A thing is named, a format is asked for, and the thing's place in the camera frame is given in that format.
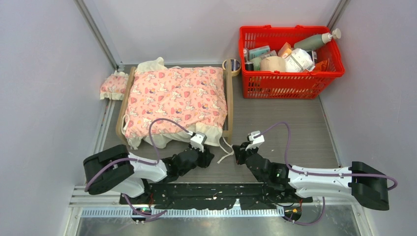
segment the pink pillow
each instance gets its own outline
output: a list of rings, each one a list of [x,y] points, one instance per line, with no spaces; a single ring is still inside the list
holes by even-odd
[[[100,88],[100,99],[123,100],[129,75],[115,71]]]

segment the gray wall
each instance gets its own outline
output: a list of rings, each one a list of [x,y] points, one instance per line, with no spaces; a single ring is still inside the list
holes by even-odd
[[[57,236],[112,69],[74,1],[1,1],[0,31],[0,234]]]
[[[326,25],[337,0],[85,0],[112,54],[124,64],[238,57],[241,26]]]
[[[390,211],[367,210],[375,235],[415,235],[417,2],[351,1],[337,26],[346,74],[321,95],[343,165],[393,176]]]

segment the gray wooden surface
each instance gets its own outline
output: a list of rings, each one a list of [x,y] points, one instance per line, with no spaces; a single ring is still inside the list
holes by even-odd
[[[244,99],[240,76],[234,77],[233,93],[233,144],[240,145],[245,142],[247,134],[252,131],[263,131],[276,122],[287,121],[292,132],[288,152],[291,164],[311,168],[338,167],[318,99]],[[116,102],[104,149],[121,144],[115,131],[120,106],[121,101]],[[286,127],[276,127],[265,134],[265,142],[261,145],[259,154],[272,162],[284,163],[286,141]],[[159,152],[163,158],[179,153],[186,147],[186,143],[170,141],[166,148],[160,149]],[[226,157],[217,164],[217,160],[225,153],[219,147],[211,147],[210,151],[215,157],[208,168],[191,170],[177,182],[256,182],[245,165],[236,165],[234,156]],[[144,158],[156,159],[155,150],[146,142],[142,142],[138,150],[131,152]]]

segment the white rope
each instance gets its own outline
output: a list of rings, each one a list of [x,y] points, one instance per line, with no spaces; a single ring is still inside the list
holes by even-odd
[[[121,127],[121,133],[122,133],[124,136],[126,136],[126,129],[127,129],[127,126],[129,125],[129,122],[130,122],[130,117],[129,117],[129,115],[127,115],[127,114],[124,114],[124,115],[123,115],[122,120],[124,120],[124,117],[125,117],[125,116],[127,116],[127,122],[126,122],[126,124],[125,124],[124,126],[122,126],[122,127]]]
[[[228,157],[228,156],[231,156],[231,155],[234,155],[234,154],[235,154],[235,152],[233,151],[232,146],[226,142],[226,140],[224,139],[224,137],[223,137],[223,141],[224,141],[224,143],[225,143],[228,147],[230,147],[230,149],[232,150],[232,152],[228,152],[228,151],[226,151],[226,150],[222,147],[222,145],[220,144],[220,142],[219,142],[220,148],[221,148],[221,149],[222,149],[222,150],[226,153],[226,155],[222,156],[222,158],[220,158],[220,160],[218,160],[218,161],[217,161],[217,163],[218,163],[218,164],[220,164],[220,162],[222,162],[222,161],[224,160],[224,158],[226,158],[226,157]]]

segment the red plastic shopping basket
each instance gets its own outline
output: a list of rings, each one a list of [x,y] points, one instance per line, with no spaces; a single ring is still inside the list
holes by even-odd
[[[253,49],[269,45],[271,50],[278,52],[285,42],[294,46],[307,37],[328,32],[329,29],[323,26],[294,28],[273,28],[269,25],[243,26],[240,27],[240,59],[244,61],[244,48]],[[329,59],[326,72],[247,71],[243,66],[243,97],[313,99],[335,78],[345,73],[335,40],[317,50],[317,62],[326,59]]]

